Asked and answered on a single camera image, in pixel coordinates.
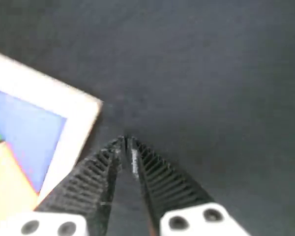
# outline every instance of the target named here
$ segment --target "dark gray surface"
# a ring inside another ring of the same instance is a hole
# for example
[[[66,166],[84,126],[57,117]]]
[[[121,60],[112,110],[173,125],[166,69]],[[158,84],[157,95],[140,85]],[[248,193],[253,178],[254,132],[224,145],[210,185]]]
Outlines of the dark gray surface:
[[[295,0],[0,0],[0,52],[105,101],[83,155],[130,132],[295,236]],[[147,236],[122,178],[108,234]]]

